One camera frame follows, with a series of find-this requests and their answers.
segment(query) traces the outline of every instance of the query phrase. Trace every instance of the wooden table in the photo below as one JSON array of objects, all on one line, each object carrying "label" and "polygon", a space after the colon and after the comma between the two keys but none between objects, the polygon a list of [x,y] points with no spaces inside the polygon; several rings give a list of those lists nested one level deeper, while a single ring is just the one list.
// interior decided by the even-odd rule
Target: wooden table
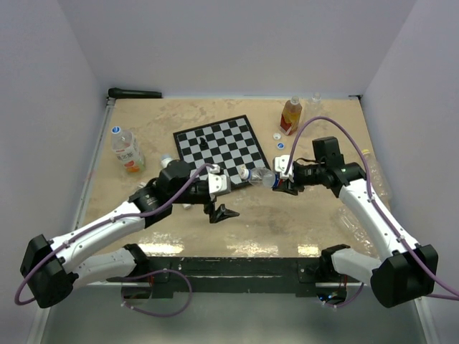
[{"label": "wooden table", "polygon": [[[198,125],[247,115],[269,162],[289,154],[294,136],[281,142],[278,150],[273,133],[278,133],[280,113],[285,99],[162,99],[118,100],[113,110],[114,125],[132,130],[146,156],[147,169],[141,174],[127,174],[110,150],[110,136],[105,140],[96,171],[85,224],[108,213],[126,200],[137,185],[157,177],[160,157],[170,153],[178,157],[172,133]],[[302,121],[309,119],[310,106],[303,101]],[[321,114],[342,124],[359,144],[372,151],[359,101],[323,100]],[[331,123],[316,121],[300,139],[295,157],[313,158],[311,141],[335,135],[347,162],[358,161],[350,142]],[[362,242],[333,221],[342,203],[322,186],[307,188],[300,196],[274,193],[247,187],[217,199],[217,205],[240,212],[240,216],[218,224],[209,224],[202,206],[185,210],[175,205],[172,215],[138,233],[111,244],[103,253],[128,243],[137,243],[148,255],[203,257],[314,257],[320,250],[346,243],[365,252]]]}]

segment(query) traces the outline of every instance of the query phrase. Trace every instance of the orange bottle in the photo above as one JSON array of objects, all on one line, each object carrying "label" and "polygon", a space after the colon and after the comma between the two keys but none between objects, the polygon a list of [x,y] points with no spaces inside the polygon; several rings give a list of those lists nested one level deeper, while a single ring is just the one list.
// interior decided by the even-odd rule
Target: orange bottle
[{"label": "orange bottle", "polygon": [[280,130],[284,134],[291,135],[298,129],[302,110],[303,107],[301,106],[300,98],[297,95],[294,95],[292,99],[287,100],[280,117]]}]

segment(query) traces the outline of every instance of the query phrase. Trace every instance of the beige table surface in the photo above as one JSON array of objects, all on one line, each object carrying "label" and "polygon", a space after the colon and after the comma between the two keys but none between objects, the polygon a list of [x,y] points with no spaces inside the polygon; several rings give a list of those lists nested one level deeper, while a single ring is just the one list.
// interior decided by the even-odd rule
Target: beige table surface
[{"label": "beige table surface", "polygon": [[[260,145],[271,163],[273,157],[289,154],[294,136],[283,135],[284,150],[276,148],[273,133],[278,133],[285,99],[162,99],[117,100],[109,128],[119,125],[132,130],[146,156],[147,169],[127,174],[105,140],[96,171],[85,224],[116,208],[136,186],[157,177],[160,157],[178,157],[172,133],[239,115],[247,115]],[[308,102],[301,120],[309,119]],[[358,100],[323,100],[321,114],[342,124],[359,144],[372,150],[366,123]],[[311,141],[335,135],[346,162],[359,156],[350,142],[331,123],[316,121],[302,135],[295,157],[313,158]],[[322,186],[306,189],[300,196],[275,193],[249,186],[217,199],[217,205],[240,212],[240,216],[209,224],[201,205],[185,210],[175,205],[172,215],[138,233],[126,236],[103,252],[137,243],[148,255],[203,257],[313,257],[321,249],[349,244],[365,252],[362,242],[337,227],[333,216],[342,203]]]}]

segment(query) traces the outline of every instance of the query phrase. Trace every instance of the checkerboard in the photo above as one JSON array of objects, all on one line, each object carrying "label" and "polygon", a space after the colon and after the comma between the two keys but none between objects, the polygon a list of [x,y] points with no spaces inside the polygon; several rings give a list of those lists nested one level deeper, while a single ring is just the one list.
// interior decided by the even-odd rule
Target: checkerboard
[{"label": "checkerboard", "polygon": [[[199,146],[201,138],[208,147]],[[191,174],[203,163],[216,163],[233,188],[248,185],[239,177],[238,166],[270,168],[246,115],[174,133],[174,140],[180,159],[190,164]],[[207,179],[207,170],[199,178]]]}]

